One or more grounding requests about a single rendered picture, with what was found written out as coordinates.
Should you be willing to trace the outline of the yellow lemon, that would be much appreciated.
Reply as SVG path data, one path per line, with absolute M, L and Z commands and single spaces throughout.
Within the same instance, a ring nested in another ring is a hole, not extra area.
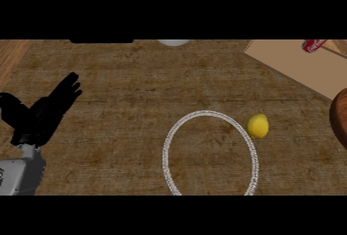
M 263 114 L 250 117 L 247 131 L 253 139 L 263 139 L 269 134 L 269 119 Z

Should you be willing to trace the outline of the white round object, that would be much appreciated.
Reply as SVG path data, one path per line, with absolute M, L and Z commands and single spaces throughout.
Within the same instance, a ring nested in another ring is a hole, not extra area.
M 191 40 L 190 39 L 160 39 L 159 42 L 170 47 L 178 47 L 182 46 L 185 44 L 188 44 Z

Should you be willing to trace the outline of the brown wooden bowl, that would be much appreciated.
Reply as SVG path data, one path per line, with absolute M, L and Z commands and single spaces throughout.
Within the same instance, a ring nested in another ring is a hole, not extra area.
M 330 108 L 331 127 L 343 147 L 347 149 L 347 88 L 345 88 L 333 101 Z

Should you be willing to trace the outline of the red can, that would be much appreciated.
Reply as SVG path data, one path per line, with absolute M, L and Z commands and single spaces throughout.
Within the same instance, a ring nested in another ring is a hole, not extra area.
M 308 39 L 303 43 L 303 50 L 309 53 L 315 52 L 326 42 L 326 39 Z

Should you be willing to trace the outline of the pale tan board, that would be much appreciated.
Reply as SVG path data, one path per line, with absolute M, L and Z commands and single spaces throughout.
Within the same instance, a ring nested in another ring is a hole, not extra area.
M 255 39 L 246 54 L 327 98 L 347 88 L 347 57 L 320 48 L 303 50 L 302 39 Z

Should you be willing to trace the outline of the black flat object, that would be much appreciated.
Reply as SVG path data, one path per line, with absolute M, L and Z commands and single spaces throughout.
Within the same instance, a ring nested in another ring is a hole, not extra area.
M 74 44 L 132 44 L 134 39 L 70 39 Z

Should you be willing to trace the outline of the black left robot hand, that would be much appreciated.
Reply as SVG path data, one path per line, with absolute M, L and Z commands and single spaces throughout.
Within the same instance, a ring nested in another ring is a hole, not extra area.
M 51 140 L 60 122 L 82 95 L 79 75 L 70 73 L 49 96 L 27 107 L 11 93 L 0 93 L 0 118 L 14 127 L 11 144 L 43 146 Z

